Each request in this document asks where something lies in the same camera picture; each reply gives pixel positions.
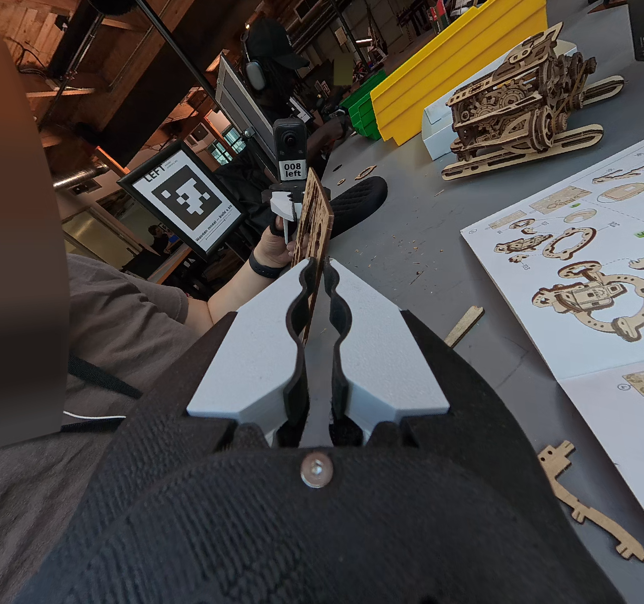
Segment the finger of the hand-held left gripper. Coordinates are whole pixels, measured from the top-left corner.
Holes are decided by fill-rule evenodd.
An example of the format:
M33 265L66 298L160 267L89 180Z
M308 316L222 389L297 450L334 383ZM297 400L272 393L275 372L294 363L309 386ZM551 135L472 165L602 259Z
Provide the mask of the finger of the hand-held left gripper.
M294 200L294 193L271 193L270 208L283 219L283 232L285 242L289 243L294 230L297 230L302 215L302 196L298 193Z

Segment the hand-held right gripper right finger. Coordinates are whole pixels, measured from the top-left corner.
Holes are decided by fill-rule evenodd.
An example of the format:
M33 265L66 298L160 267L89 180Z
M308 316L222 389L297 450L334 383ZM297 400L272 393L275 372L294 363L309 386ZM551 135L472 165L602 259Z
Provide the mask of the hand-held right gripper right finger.
M380 423L445 415L449 401L402 311L333 258L325 261L334 421L351 421L365 444Z

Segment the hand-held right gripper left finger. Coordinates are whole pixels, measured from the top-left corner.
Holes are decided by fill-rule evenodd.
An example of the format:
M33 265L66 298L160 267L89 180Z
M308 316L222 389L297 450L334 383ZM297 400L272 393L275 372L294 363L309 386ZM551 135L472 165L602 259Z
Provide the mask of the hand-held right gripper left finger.
M309 392L303 335L318 262L307 258L243 305L187 405L191 417L255 424L283 446L285 426L306 421Z

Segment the wooden laser-cut part sheet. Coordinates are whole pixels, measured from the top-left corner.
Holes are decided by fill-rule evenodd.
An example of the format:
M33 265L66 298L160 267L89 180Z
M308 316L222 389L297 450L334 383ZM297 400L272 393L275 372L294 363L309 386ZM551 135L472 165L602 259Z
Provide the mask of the wooden laser-cut part sheet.
M310 324L334 224L334 213L330 206L329 194L330 191L321 185L318 175L310 167L292 259L292 265L297 265L302 260L310 258L313 258L316 264L315 284L309 297L309 321L301 334L304 345L309 337Z

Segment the assembled wooden mechanical model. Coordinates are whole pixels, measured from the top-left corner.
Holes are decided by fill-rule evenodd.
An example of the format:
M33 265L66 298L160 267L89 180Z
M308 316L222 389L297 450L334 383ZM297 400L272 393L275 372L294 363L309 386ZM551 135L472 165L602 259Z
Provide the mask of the assembled wooden mechanical model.
M619 94L624 77L587 85L596 59L558 54L563 23L526 39L494 71L457 89L447 101L457 138L457 161L442 170L446 181L478 175L597 144L603 127L568 130L571 113Z

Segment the person's left hand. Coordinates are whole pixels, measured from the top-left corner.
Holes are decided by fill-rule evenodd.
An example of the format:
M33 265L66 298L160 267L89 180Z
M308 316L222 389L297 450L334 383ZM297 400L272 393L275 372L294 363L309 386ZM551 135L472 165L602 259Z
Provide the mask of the person's left hand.
M284 219L275 216L262 233L260 242L254 249L254 257L262 266L282 269L292 263L296 242L294 239L285 242Z

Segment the black wristband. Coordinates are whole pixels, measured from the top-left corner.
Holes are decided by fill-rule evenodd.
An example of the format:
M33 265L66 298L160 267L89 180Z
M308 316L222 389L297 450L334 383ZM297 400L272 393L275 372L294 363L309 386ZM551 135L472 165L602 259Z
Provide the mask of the black wristband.
M259 275L262 278L266 279L278 279L281 275L281 272L285 269L285 266L282 267L270 267L264 264L261 264L255 257L254 251L251 251L251 254L247 260L251 270Z

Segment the grey monitor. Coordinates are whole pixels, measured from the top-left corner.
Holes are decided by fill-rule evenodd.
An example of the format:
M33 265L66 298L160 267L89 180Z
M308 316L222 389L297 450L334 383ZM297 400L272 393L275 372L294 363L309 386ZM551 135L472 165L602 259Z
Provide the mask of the grey monitor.
M272 124L255 102L227 57L220 53L216 103L237 132L255 140L274 167L278 166Z

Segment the green plastic bin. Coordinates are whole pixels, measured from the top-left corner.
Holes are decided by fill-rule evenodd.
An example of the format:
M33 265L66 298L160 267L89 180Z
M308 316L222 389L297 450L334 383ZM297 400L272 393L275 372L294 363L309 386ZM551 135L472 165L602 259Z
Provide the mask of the green plastic bin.
M347 111L354 130L373 141L378 141L381 134L375 119L371 92L386 77L385 70L380 69L377 73L366 78L354 93L341 102L341 107Z

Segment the thin wooden strip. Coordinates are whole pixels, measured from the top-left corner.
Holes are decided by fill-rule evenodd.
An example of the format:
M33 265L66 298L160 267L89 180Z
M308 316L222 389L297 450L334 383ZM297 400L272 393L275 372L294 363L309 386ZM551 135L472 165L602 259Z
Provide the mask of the thin wooden strip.
M445 337L445 344L450 348L454 348L466 336L471 328L477 324L484 313L485 310L483 307L475 305L471 306Z

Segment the framed marker sign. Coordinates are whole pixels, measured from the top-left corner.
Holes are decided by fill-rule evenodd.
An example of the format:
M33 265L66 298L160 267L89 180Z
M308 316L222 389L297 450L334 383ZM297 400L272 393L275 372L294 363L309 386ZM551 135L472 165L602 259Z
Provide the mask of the framed marker sign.
M118 181L205 262L242 224L236 198L184 141L174 141Z

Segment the white cardboard tray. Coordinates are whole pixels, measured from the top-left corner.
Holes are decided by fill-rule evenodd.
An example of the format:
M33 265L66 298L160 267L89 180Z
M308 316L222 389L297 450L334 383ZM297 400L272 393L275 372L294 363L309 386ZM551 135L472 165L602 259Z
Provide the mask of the white cardboard tray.
M450 97L458 89L468 86L477 79L493 72L503 63L508 55L509 53L499 56L495 61L489 63L461 84L445 93L441 98L425 107L421 134L423 143L433 161L451 153L451 144L457 138L457 134L452 129L453 116L451 108L447 105Z

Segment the yellow plastic bin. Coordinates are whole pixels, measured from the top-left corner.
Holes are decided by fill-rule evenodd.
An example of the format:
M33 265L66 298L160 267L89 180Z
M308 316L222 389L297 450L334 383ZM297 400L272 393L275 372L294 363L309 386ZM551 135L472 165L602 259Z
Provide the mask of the yellow plastic bin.
M463 13L372 90L378 130L401 146L424 109L547 28L546 0L487 0Z

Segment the open instruction booklet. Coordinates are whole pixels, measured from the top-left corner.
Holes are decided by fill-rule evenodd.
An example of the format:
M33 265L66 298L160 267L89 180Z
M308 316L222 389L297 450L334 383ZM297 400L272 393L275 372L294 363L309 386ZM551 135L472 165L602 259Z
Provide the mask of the open instruction booklet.
M643 504L643 141L461 230Z

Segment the long notched wooden part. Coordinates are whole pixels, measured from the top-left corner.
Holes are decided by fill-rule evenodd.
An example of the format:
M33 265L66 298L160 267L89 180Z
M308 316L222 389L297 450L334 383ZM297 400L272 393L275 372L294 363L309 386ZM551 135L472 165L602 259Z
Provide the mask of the long notched wooden part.
M546 446L537 456L540 465L549 480L552 492L571 509L572 518L579 524L586 519L603 529L616 541L616 552L625 560L635 557L643 562L643 546L628 533L616 521L599 512L598 510L584 505L568 489L562 486L558 478L571 465L569 455L574 452L575 446L568 440L564 440L559 446Z

